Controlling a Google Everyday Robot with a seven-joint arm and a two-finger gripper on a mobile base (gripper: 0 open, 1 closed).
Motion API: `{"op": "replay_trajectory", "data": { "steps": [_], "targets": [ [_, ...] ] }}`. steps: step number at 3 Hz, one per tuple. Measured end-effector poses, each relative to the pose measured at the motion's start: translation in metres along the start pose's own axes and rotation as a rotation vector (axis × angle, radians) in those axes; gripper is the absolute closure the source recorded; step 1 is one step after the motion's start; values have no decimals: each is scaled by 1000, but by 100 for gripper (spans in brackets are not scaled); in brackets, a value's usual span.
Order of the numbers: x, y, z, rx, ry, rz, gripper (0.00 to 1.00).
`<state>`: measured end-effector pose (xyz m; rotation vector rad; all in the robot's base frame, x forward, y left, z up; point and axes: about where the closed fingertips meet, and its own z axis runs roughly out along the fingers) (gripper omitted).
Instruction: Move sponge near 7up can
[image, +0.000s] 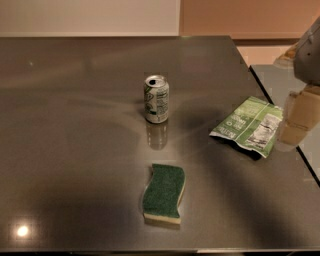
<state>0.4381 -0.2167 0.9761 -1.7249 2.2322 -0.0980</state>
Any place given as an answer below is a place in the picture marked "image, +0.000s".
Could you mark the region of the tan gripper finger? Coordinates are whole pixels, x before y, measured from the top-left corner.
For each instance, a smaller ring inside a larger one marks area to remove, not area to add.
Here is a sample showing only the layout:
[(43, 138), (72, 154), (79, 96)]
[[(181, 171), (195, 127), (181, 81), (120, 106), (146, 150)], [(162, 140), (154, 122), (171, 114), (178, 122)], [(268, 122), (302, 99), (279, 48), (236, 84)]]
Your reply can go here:
[(320, 87), (308, 84), (300, 92), (291, 92), (284, 107), (278, 141), (298, 145), (320, 122)]
[(297, 44), (292, 45), (283, 54), (275, 59), (273, 65), (282, 69), (292, 69), (296, 50)]

